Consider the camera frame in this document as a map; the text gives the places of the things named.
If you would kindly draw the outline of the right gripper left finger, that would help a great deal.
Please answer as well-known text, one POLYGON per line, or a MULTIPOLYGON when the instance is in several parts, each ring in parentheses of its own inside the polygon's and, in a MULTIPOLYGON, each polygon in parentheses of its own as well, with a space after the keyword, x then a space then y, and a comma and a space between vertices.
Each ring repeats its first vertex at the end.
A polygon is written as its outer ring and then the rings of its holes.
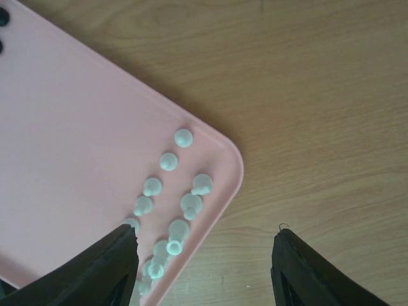
POLYGON ((1 299, 1 305, 129 305, 139 258, 123 224, 79 255, 1 299))

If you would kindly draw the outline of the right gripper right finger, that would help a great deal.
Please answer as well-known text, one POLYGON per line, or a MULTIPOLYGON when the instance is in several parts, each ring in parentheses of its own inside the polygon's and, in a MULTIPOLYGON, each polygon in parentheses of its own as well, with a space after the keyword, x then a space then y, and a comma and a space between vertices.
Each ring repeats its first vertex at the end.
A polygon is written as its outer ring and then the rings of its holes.
POLYGON ((274 237, 270 270, 276 305, 386 305, 290 229, 274 237))

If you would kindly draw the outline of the white knight chess piece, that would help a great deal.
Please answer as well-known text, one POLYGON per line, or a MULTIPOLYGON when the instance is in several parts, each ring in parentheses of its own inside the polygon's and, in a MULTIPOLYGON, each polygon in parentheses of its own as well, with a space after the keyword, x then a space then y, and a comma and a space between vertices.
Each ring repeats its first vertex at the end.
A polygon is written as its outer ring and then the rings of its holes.
POLYGON ((191 189, 192 195, 203 196, 208 194, 213 188, 213 180, 206 173, 201 173, 195 176, 193 179, 193 188, 191 189))

